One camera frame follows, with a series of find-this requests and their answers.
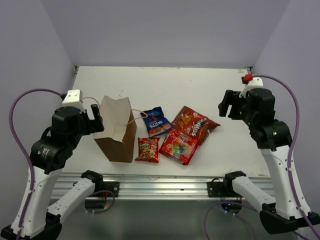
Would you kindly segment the brown paper bag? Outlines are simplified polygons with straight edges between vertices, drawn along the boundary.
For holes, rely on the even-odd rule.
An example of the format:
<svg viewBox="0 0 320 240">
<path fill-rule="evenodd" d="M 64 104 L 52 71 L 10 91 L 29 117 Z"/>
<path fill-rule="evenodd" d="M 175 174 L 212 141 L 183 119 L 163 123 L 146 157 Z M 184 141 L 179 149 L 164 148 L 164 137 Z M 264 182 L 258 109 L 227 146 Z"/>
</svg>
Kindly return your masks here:
<svg viewBox="0 0 320 240">
<path fill-rule="evenodd" d="M 105 95 L 100 104 L 104 131 L 93 138 L 110 162 L 133 161 L 137 125 L 128 97 L 113 99 Z"/>
</svg>

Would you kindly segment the red Doritos bag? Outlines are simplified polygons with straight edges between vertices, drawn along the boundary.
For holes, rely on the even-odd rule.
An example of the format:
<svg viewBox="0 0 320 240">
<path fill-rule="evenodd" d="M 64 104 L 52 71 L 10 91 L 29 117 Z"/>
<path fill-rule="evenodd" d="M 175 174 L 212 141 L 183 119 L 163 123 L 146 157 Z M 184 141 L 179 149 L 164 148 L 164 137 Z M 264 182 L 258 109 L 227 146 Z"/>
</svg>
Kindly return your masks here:
<svg viewBox="0 0 320 240">
<path fill-rule="evenodd" d="M 171 124 L 184 135 L 198 140 L 199 145 L 205 142 L 212 131 L 221 126 L 188 106 L 182 107 Z"/>
</svg>

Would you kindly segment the red candy bag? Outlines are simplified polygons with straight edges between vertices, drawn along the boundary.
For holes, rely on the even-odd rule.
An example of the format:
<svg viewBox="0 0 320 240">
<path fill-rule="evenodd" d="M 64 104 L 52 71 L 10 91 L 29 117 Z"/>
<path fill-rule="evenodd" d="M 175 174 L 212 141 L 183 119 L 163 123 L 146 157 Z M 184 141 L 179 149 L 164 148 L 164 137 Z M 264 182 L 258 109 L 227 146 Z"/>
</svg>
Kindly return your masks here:
<svg viewBox="0 0 320 240">
<path fill-rule="evenodd" d="M 172 128 L 159 148 L 159 153 L 165 157 L 187 166 L 194 156 L 199 141 Z"/>
</svg>

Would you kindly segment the blue Burts chips bag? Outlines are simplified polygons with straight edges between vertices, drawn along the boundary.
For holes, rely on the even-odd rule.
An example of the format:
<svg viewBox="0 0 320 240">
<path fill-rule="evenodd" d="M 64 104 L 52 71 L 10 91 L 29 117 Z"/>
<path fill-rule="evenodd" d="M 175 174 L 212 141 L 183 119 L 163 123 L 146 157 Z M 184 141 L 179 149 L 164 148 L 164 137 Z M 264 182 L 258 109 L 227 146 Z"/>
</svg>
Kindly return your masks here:
<svg viewBox="0 0 320 240">
<path fill-rule="evenodd" d="M 160 106 L 140 113 L 150 138 L 168 133 L 172 129 L 172 124 L 164 116 Z"/>
</svg>

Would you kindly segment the small red snack bag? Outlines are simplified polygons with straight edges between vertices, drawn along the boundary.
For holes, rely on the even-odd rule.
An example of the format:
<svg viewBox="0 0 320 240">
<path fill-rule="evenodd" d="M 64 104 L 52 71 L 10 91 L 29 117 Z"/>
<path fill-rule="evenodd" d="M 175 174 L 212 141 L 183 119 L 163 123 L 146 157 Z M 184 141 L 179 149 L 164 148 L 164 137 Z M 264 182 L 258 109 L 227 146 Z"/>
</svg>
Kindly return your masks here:
<svg viewBox="0 0 320 240">
<path fill-rule="evenodd" d="M 159 163 L 159 137 L 139 137 L 138 138 L 138 157 L 135 161 Z"/>
</svg>

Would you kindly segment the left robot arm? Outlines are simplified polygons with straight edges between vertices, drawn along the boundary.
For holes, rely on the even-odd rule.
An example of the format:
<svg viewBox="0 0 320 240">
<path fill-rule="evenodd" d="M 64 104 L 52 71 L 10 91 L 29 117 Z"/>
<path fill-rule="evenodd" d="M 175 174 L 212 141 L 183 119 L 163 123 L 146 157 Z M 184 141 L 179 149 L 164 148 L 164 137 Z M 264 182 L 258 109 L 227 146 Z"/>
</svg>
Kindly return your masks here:
<svg viewBox="0 0 320 240">
<path fill-rule="evenodd" d="M 102 132 L 98 105 L 91 105 L 94 118 L 74 106 L 55 110 L 51 126 L 31 147 L 27 189 L 16 219 L 1 230 L 6 240 L 55 240 L 62 224 L 86 197 L 103 193 L 103 176 L 85 171 L 78 183 L 56 203 L 50 204 L 54 186 L 83 136 Z"/>
</svg>

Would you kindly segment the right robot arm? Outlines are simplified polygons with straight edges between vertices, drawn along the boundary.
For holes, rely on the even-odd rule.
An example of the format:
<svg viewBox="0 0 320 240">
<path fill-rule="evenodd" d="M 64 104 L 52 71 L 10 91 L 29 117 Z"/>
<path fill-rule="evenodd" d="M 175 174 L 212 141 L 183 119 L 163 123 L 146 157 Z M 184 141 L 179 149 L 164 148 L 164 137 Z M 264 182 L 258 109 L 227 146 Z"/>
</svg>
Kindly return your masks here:
<svg viewBox="0 0 320 240">
<path fill-rule="evenodd" d="M 219 115 L 242 120 L 267 164 L 274 196 L 257 187 L 242 171 L 228 173 L 223 179 L 227 196 L 244 197 L 259 213 L 260 221 L 269 234 L 293 232 L 308 225 L 320 223 L 319 214 L 311 211 L 301 187 L 296 186 L 298 206 L 290 185 L 289 173 L 297 179 L 295 166 L 288 167 L 288 153 L 292 136 L 286 123 L 275 119 L 276 98 L 265 88 L 253 88 L 246 94 L 227 90 L 218 105 Z"/>
</svg>

